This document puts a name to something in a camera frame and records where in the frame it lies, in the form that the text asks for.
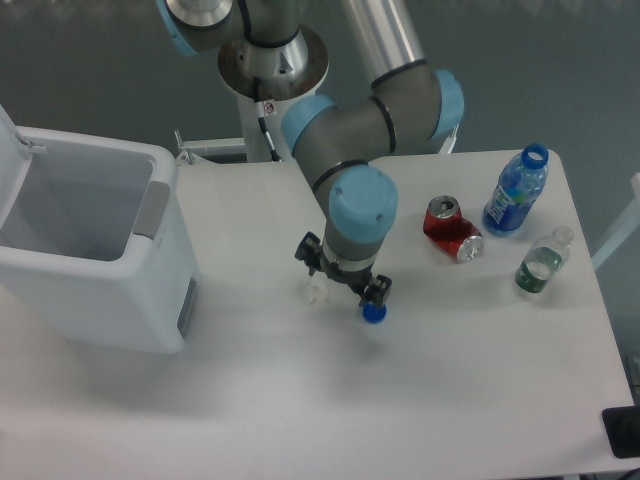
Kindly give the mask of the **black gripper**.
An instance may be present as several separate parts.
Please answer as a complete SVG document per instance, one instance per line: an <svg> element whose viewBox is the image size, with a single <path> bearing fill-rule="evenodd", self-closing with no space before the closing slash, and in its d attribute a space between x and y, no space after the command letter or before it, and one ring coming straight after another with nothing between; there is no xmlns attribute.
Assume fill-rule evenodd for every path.
<svg viewBox="0 0 640 480"><path fill-rule="evenodd" d="M302 238L294 257L305 264L310 276L322 272L330 280L348 286L360 298L360 307L386 305L392 280L384 275L373 275L375 257L358 261L343 259L312 232L307 232Z"/></svg>

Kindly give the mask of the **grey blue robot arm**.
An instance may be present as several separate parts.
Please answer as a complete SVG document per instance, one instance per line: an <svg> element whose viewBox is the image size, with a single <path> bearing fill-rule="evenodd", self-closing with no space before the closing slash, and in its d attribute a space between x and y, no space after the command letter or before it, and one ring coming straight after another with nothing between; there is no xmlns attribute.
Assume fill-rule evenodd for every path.
<svg viewBox="0 0 640 480"><path fill-rule="evenodd" d="M342 9L365 64L371 94L349 108L318 93L328 60L301 22L302 1L161 1L175 45L186 55L217 49L227 85L251 102L272 161L292 157L326 219L295 256L311 272L348 286L362 305L383 307L391 280L372 268L396 216L391 178L372 166L398 148L459 124L456 78L432 69L402 1L345 1Z"/></svg>

